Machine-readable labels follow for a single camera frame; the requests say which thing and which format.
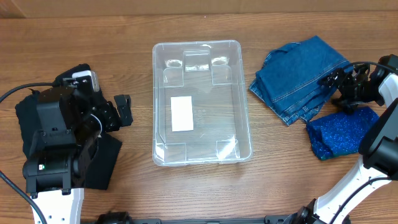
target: denim cloth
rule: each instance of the denim cloth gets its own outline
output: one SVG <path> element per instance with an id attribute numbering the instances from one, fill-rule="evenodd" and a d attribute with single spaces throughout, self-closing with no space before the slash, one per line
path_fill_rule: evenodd
<path id="1" fill-rule="evenodd" d="M 318 114 L 336 88 L 318 81 L 349 64 L 318 36 L 271 51 L 249 89 L 286 124 L 306 123 Z"/>

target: plastic storage container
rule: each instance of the plastic storage container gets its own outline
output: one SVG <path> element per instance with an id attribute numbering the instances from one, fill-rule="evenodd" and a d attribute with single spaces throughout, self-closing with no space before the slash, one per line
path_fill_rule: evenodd
<path id="1" fill-rule="evenodd" d="M 152 56 L 154 162 L 248 160 L 252 144 L 239 42 L 161 43 Z"/>

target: black fabric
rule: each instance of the black fabric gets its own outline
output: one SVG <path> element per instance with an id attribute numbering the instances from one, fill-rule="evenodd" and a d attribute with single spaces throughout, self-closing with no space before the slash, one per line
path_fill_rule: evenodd
<path id="1" fill-rule="evenodd" d="M 98 190 L 108 188 L 121 147 L 121 141 L 107 133 L 101 134 L 101 138 L 98 138 L 98 150 L 87 168 L 86 188 Z"/>
<path id="2" fill-rule="evenodd" d="M 24 142 L 23 152 L 26 158 L 30 155 L 30 147 L 33 141 L 33 135 L 37 130 L 41 130 L 39 115 L 37 114 L 36 105 L 39 92 L 34 91 L 32 95 L 25 97 L 15 107 L 16 114 L 21 127 L 21 136 Z M 106 190 L 112 176 L 113 167 L 118 158 L 118 154 L 122 142 L 109 134 L 101 134 L 98 138 L 98 150 L 87 170 L 85 187 L 98 190 Z"/>

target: blue glitter fabric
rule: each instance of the blue glitter fabric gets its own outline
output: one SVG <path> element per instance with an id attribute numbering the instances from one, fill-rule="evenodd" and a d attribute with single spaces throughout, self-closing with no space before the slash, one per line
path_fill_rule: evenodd
<path id="1" fill-rule="evenodd" d="M 312 151 L 322 161 L 358 152 L 359 144 L 379 116 L 369 107 L 353 114 L 331 114 L 307 124 Z"/>

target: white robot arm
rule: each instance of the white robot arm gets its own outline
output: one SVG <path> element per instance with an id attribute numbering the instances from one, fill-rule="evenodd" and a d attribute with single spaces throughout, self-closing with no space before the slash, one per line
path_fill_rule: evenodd
<path id="1" fill-rule="evenodd" d="M 379 93 L 384 98 L 386 106 L 390 107 L 393 101 L 398 98 L 398 76 L 390 73 L 380 85 Z M 314 214 L 318 215 L 319 219 L 325 223 L 341 224 L 352 209 L 376 189 L 390 183 L 391 180 L 375 181 L 371 185 L 365 186 L 344 206 L 332 223 L 333 217 L 345 200 L 369 180 L 381 177 L 388 177 L 388 175 L 373 167 L 365 168 L 363 156 L 360 155 L 355 166 L 328 193 L 315 201 Z"/>

